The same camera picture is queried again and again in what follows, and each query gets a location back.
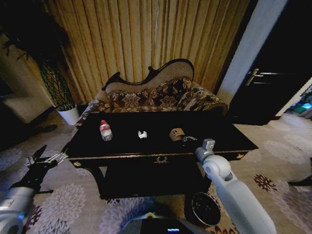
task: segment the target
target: floral carpet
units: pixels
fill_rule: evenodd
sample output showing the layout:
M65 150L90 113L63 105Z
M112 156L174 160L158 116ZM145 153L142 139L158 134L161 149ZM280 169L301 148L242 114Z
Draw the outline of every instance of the floral carpet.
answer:
M27 156L45 144L43 156L52 156L76 132L56 112L42 125L49 124L58 128L0 152L0 198L26 173ZM312 122L284 114L265 126L236 127L259 147L240 161L231 162L236 176L255 194L279 234L311 234L312 188L289 186L287 181L302 180L312 173ZM183 195L100 200L92 175L84 169L75 169L68 161L48 172L42 190L49 189L54 192L35 196L36 208L27 225L28 234L115 234L133 217L148 211L161 212L156 209L157 204L168 207L171 216L185 218ZM219 204L221 221L206 230L213 234L239 233L214 185L208 193Z

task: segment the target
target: door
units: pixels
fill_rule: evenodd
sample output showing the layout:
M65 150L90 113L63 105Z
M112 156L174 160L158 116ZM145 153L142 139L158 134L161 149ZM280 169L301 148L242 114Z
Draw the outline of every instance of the door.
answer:
M311 11L289 0L230 104L234 123L267 124L312 76Z

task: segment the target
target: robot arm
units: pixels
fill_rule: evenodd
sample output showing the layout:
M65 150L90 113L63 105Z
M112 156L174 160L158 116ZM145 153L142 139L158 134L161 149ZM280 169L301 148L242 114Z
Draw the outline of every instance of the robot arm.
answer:
M214 155L215 141L205 139L195 154L207 177L216 185L217 195L242 234L275 234L268 213L242 181L238 180L224 157Z
M63 162L68 156L63 150L50 158L39 158L46 145L28 158L29 168L26 175L13 184L0 202L0 234L20 234L32 215L34 196L40 190L41 183L47 172Z

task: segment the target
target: door handle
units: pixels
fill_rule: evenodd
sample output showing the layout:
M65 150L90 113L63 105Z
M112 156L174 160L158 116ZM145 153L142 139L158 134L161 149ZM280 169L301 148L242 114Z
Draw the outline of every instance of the door handle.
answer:
M252 72L252 74L250 75L249 79L247 80L245 86L249 86L252 82L252 80L255 78L255 77L263 77L263 75L258 75L257 72L259 71L259 68L255 68Z

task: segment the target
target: blue light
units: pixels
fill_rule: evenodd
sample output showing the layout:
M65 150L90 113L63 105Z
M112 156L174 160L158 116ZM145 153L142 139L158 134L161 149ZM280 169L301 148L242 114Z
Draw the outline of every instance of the blue light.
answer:
M309 109L310 107L312 107L312 105L310 103L306 103L306 104L303 104L302 107L305 109Z
M20 215L18 216L18 218L19 218L19 220L23 220L23 219L25 218L25 216L24 216L23 214L20 214Z
M179 233L180 230L178 228L168 228L167 229L169 233Z

